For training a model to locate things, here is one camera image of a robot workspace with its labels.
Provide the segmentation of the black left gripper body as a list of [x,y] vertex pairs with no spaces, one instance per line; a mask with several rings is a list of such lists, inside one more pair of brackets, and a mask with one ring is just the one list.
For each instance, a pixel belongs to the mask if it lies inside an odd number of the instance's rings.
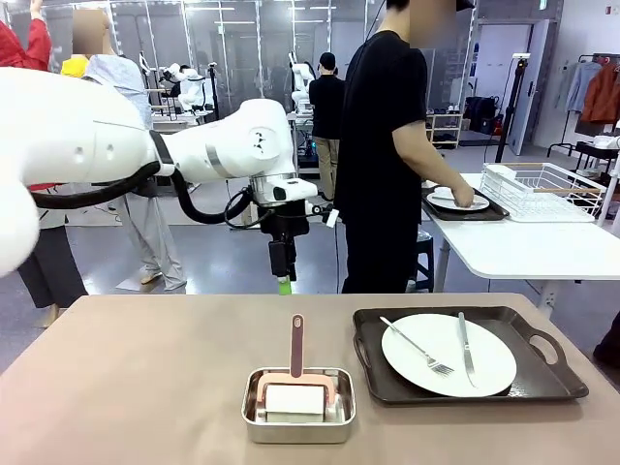
[[262,208],[261,232],[271,236],[268,252],[275,277],[296,277],[295,238],[309,233],[304,205]]

